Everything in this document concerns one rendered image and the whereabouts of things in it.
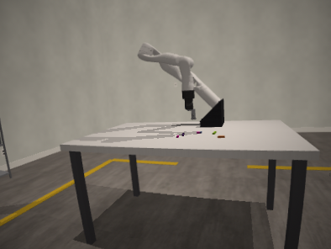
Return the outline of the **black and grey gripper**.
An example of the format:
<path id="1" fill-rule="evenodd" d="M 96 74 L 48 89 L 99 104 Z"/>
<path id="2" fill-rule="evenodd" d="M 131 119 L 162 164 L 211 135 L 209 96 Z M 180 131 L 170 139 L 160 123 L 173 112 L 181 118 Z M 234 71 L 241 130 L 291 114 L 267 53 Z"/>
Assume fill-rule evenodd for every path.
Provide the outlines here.
<path id="1" fill-rule="evenodd" d="M 192 100 L 195 90 L 201 90 L 201 87 L 194 87 L 193 82 L 183 82 L 181 85 L 182 99 L 185 100 L 185 110 L 192 111 L 192 119 L 196 119 L 195 109 L 193 108 Z"/>

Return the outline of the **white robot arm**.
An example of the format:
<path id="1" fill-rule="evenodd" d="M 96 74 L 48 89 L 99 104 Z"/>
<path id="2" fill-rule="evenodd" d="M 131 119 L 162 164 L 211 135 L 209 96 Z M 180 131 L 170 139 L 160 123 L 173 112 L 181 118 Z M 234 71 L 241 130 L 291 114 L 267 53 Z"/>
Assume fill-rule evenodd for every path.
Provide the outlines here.
<path id="1" fill-rule="evenodd" d="M 196 82 L 197 86 L 201 86 L 201 90 L 195 90 L 195 92 L 211 108 L 213 108 L 213 106 L 220 100 L 214 92 L 212 92 L 193 72 L 191 72 L 190 68 L 194 65 L 192 58 L 171 53 L 161 54 L 156 48 L 148 43 L 143 43 L 141 45 L 138 58 L 142 61 L 159 62 L 163 71 L 171 74 L 180 82 Z M 178 67 L 180 68 L 180 71 Z"/>

